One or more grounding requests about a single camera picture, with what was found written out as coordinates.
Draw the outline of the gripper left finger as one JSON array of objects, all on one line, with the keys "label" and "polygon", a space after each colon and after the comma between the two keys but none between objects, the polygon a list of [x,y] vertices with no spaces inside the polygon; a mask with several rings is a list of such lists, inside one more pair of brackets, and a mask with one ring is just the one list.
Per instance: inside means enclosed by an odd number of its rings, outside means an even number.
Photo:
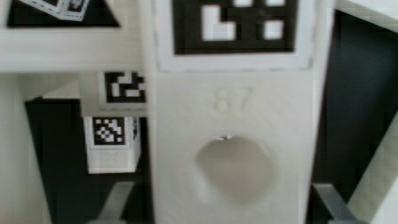
[{"label": "gripper left finger", "polygon": [[123,219],[123,211],[134,186],[134,182],[118,182],[114,184],[100,215],[87,222],[87,224],[127,224],[127,220]]}]

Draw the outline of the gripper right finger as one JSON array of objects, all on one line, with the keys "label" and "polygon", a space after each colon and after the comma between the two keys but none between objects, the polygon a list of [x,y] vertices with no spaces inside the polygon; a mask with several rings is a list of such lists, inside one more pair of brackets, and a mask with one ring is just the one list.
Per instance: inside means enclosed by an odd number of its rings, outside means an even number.
[{"label": "gripper right finger", "polygon": [[347,203],[345,203],[345,200],[334,185],[331,183],[315,183],[313,188],[320,196],[324,207],[331,214],[327,224],[365,224],[365,221],[358,219],[349,209],[349,206],[347,206]]}]

